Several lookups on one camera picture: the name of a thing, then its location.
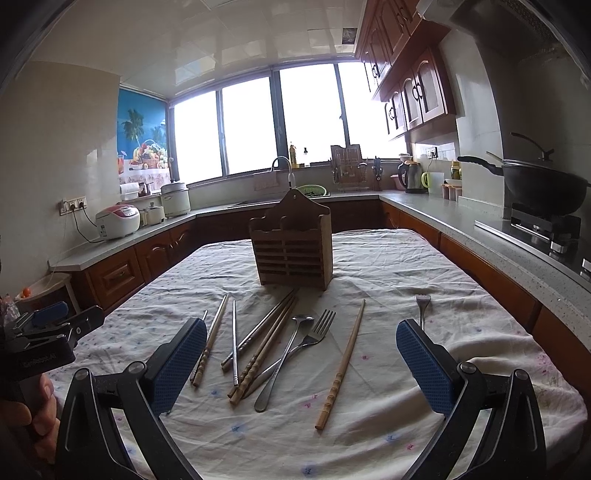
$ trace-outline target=ceiling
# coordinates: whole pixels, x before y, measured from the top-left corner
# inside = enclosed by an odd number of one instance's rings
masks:
[[[257,67],[350,56],[365,0],[77,0],[32,60],[116,73],[172,99]]]

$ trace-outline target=finger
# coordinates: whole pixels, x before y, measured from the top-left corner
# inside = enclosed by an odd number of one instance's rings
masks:
[[[39,377],[39,390],[43,392],[43,398],[49,400],[53,395],[53,383],[46,374]]]
[[[24,403],[0,400],[0,418],[9,427],[24,427],[31,423],[31,411]]]
[[[57,434],[59,430],[60,420],[56,419],[51,431],[34,445],[37,456],[52,465],[56,462]]]
[[[57,402],[52,395],[33,419],[33,426],[39,435],[44,436],[51,431],[56,422],[56,414]]]

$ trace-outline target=gray countertop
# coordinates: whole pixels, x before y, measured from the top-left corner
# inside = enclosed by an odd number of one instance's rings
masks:
[[[457,202],[429,195],[410,195],[399,191],[333,193],[320,202],[380,199],[435,227],[464,245],[476,255],[511,277],[537,298],[591,351],[591,293],[559,270],[529,252],[475,227],[474,221],[499,220],[499,217],[471,209]],[[138,230],[124,238],[102,244],[86,244],[70,251],[67,258],[50,260],[54,271],[80,271],[127,247],[198,216],[249,210],[256,206],[220,205],[192,210],[187,215]]]

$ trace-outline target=screw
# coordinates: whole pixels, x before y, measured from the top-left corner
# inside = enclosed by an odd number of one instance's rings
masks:
[[[127,371],[130,374],[138,374],[144,369],[144,364],[142,362],[133,362],[129,367],[127,367]]]
[[[525,370],[522,370],[521,368],[518,368],[517,370],[515,370],[515,376],[517,378],[519,378],[520,380],[527,380],[530,377],[527,374],[527,372]]]
[[[462,362],[460,364],[460,370],[465,374],[472,374],[476,371],[476,366],[470,362]]]
[[[77,380],[84,380],[88,377],[88,370],[86,368],[80,368],[75,374],[74,378]]]

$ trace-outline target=chopstick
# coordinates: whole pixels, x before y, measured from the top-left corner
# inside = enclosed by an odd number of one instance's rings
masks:
[[[359,313],[357,314],[355,325],[353,325],[353,331],[351,332],[351,336],[349,337],[349,343],[347,343],[347,348],[345,350],[345,353],[343,354],[343,358],[340,361],[339,370],[336,373],[336,377],[333,381],[332,387],[330,387],[329,395],[326,398],[324,407],[322,407],[322,411],[320,412],[318,421],[316,422],[316,425],[314,425],[314,428],[316,430],[324,430],[324,426],[326,425],[326,422],[329,419],[330,411],[332,410],[333,404],[335,403],[336,396],[339,394],[340,385],[343,381],[343,377],[345,376],[345,372],[347,371],[347,367],[349,366],[349,360],[351,359],[351,354],[353,353],[355,340],[357,340],[357,333],[359,332],[359,325],[361,324],[361,317],[363,316],[364,308],[365,299],[363,299],[361,302],[361,308],[359,309]]]
[[[222,322],[223,311],[226,308],[226,303],[228,302],[228,294],[226,293],[222,301],[220,302],[220,306],[217,308],[216,316],[213,318],[213,323],[211,327],[211,335],[207,339],[207,343],[205,344],[205,349],[203,350],[203,354],[201,355],[201,360],[197,366],[197,374],[195,378],[193,378],[193,386],[198,387],[201,383],[201,379],[203,378],[203,372],[205,372],[205,365],[207,364],[207,359],[209,358],[209,354],[212,351],[213,343],[216,339],[217,330]]]
[[[250,333],[244,337],[244,340],[242,340],[242,342],[240,342],[238,344],[238,346],[236,347],[239,356],[240,356],[240,353],[246,349],[246,347],[248,347],[256,338],[259,337],[259,335],[264,331],[267,323],[270,323],[270,324],[273,323],[273,321],[276,318],[275,315],[281,311],[281,309],[285,306],[286,302],[290,299],[290,297],[292,295],[294,295],[296,293],[296,291],[297,291],[297,289],[294,288],[285,297],[283,297],[283,299],[277,305],[275,305],[269,311],[269,313],[267,313],[263,317],[263,319],[258,323],[258,325],[255,326],[250,331]],[[230,353],[230,355],[228,355],[224,359],[224,361],[222,362],[222,371],[223,372],[227,372],[228,370],[230,370],[230,366],[232,365],[232,357],[233,357],[233,352]]]
[[[252,357],[246,368],[242,371],[244,376],[240,381],[239,387],[234,390],[232,398],[230,398],[230,403],[232,405],[236,406],[240,403],[245,390],[252,382],[252,379],[255,377],[261,364],[265,361],[269,351],[271,351],[273,348],[276,338],[283,330],[283,327],[287,324],[287,319],[289,318],[289,315],[296,303],[297,297],[293,297],[288,301],[281,311],[279,318],[275,321],[273,327],[271,330],[269,330],[265,336],[265,339],[261,342],[256,354]]]
[[[205,312],[203,312],[203,317],[201,318],[204,322],[205,322],[205,318],[207,317],[207,312],[208,312],[208,310],[205,310]],[[209,330],[207,331],[207,340],[209,340],[209,336],[212,334],[212,328],[213,328],[213,322],[209,326]],[[201,352],[201,355],[199,355],[199,359],[197,360],[197,363],[195,364],[195,371],[193,372],[193,375],[191,375],[191,377],[189,378],[189,381],[191,383],[193,383],[193,380],[195,379],[195,375],[197,375],[197,367],[199,366],[199,362],[201,361],[202,356],[203,356],[203,352]]]
[[[238,353],[236,353],[236,300],[232,300],[232,369],[234,386],[238,386]]]

